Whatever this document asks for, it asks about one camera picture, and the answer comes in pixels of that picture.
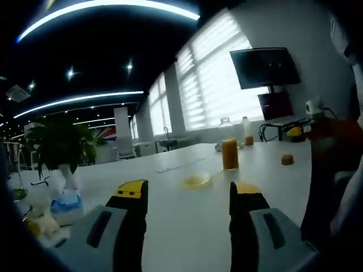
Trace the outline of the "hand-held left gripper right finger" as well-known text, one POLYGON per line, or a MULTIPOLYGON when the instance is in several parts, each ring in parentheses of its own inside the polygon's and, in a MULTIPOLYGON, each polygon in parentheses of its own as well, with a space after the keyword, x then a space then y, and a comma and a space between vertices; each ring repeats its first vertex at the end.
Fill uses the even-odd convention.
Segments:
POLYGON ((229 214, 231 271, 297 271, 317 253, 251 184, 231 182, 229 214))

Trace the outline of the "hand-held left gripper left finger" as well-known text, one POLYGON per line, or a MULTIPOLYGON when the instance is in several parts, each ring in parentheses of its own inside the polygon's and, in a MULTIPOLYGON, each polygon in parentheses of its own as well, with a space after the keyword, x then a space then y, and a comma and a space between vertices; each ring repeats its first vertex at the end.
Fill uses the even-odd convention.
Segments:
POLYGON ((141 271, 148 181, 120 185, 106 205, 77 221, 55 253, 70 271, 141 271))

